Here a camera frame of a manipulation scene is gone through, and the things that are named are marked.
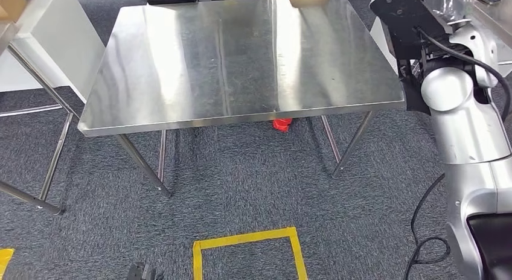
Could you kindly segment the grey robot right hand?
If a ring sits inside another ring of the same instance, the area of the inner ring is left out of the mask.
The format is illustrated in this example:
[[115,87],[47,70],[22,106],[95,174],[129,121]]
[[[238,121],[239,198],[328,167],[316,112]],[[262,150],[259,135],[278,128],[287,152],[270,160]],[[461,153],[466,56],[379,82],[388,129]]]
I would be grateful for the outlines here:
[[423,0],[423,2],[449,25],[471,21],[474,0]]

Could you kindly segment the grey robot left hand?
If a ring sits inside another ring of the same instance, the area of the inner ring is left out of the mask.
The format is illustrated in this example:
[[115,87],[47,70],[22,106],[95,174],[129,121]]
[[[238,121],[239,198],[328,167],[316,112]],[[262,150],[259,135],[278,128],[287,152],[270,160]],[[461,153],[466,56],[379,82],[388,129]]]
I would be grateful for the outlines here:
[[144,262],[135,262],[132,263],[128,274],[126,276],[126,280],[155,280],[156,279],[156,269],[151,267],[149,264]]

